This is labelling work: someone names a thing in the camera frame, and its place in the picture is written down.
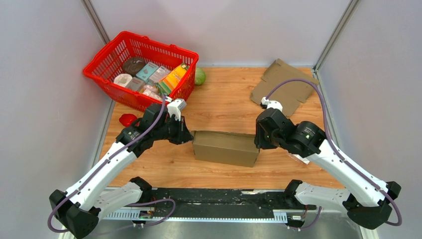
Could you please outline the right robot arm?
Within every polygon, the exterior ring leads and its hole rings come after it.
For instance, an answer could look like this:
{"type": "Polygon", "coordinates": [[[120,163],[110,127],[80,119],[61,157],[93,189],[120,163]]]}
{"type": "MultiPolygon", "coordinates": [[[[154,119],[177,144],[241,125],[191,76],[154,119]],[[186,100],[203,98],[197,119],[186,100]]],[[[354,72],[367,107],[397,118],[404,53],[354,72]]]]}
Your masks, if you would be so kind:
{"type": "Polygon", "coordinates": [[[333,189],[291,180],[284,194],[286,206],[295,209],[301,204],[315,205],[336,210],[370,230],[382,224],[393,225],[389,217],[397,208],[394,200],[401,190],[398,183],[380,180],[342,156],[316,124],[310,121],[293,124],[280,109],[270,106],[263,109],[256,119],[257,148],[282,148],[317,164],[344,186],[333,189]]]}

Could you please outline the large brown cardboard box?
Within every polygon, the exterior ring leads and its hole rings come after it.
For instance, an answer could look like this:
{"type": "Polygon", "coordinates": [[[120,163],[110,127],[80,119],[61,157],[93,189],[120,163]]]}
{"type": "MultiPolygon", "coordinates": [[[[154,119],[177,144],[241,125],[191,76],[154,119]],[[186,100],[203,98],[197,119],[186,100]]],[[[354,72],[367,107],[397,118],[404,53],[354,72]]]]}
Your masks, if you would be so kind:
{"type": "Polygon", "coordinates": [[[193,151],[199,161],[253,167],[260,153],[253,134],[193,131],[193,151]]]}

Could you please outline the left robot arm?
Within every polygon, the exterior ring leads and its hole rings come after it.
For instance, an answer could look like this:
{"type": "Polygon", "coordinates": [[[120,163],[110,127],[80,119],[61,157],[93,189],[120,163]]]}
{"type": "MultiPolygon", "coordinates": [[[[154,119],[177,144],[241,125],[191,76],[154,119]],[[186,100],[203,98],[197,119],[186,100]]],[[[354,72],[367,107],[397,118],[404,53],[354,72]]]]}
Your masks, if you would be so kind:
{"type": "Polygon", "coordinates": [[[49,229],[56,233],[70,232],[75,238],[83,239],[110,213],[134,203],[141,207],[149,205],[151,185],[140,177],[111,192],[103,191],[155,141],[180,145],[193,140],[181,114],[185,106],[183,99],[151,104],[141,118],[121,131],[106,155],[85,176],[67,190],[56,189],[51,193],[49,229]]]}

